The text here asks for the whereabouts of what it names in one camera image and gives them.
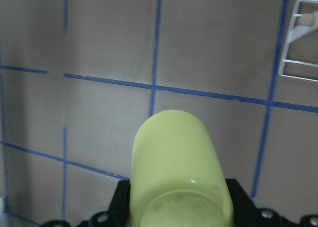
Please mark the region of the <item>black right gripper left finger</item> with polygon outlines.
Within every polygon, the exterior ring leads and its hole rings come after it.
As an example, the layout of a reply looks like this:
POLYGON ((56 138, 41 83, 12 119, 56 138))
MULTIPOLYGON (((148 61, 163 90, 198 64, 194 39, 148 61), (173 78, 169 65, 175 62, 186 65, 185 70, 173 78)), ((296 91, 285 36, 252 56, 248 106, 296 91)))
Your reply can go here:
POLYGON ((108 208, 108 226, 125 227, 129 216, 130 181, 120 180, 108 208))

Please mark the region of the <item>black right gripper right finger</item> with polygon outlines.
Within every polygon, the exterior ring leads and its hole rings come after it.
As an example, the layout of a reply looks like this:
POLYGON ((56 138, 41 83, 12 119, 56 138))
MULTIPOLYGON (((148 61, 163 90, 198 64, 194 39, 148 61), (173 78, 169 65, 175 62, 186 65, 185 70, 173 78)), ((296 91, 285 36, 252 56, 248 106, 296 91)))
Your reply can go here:
POLYGON ((252 227, 256 206, 236 179, 226 179, 234 208, 234 223, 237 227, 252 227))

